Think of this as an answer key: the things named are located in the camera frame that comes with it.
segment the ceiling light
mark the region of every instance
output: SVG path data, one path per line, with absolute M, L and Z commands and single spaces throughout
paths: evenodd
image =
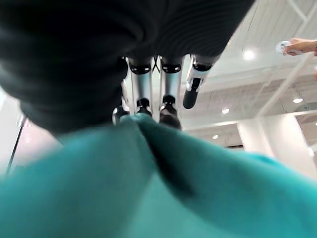
M 222 114 L 227 114 L 230 111 L 230 109 L 226 108 L 222 110 Z
M 246 61 L 253 60 L 254 57 L 255 57 L 255 55 L 254 55 L 253 51 L 245 51 L 243 54 L 243 58 Z
M 301 103 L 303 101 L 303 99 L 302 98 L 295 98 L 294 100 L 293 100 L 293 102 L 294 103 Z

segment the white wall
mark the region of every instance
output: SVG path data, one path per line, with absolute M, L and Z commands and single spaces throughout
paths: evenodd
M 241 121 L 238 129 L 247 151 L 273 156 L 302 174 L 317 179 L 314 157 L 310 155 L 302 130 L 293 115 Z

